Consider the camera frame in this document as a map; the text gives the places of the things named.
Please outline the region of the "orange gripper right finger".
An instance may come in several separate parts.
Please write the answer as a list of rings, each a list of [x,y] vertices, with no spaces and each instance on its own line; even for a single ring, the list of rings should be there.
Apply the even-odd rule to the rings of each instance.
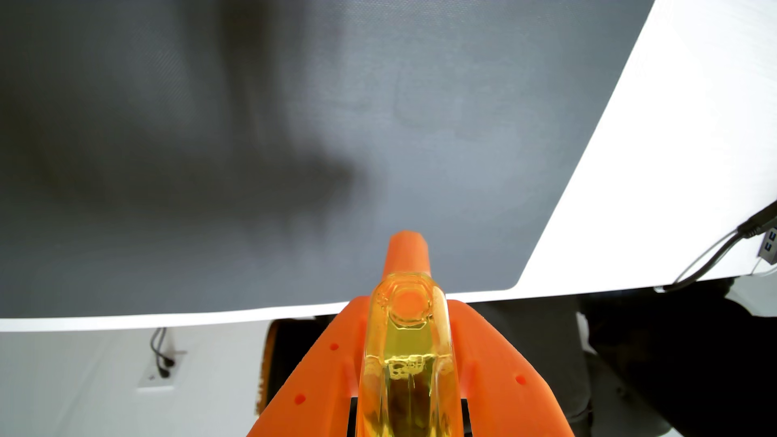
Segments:
[[[448,313],[474,436],[574,436],[548,383],[495,327],[457,300]]]

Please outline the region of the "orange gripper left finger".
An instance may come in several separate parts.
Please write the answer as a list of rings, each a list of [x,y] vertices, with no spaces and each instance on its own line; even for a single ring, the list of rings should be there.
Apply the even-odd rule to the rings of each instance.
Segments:
[[[348,303],[260,413],[248,436],[346,436],[370,299]]]

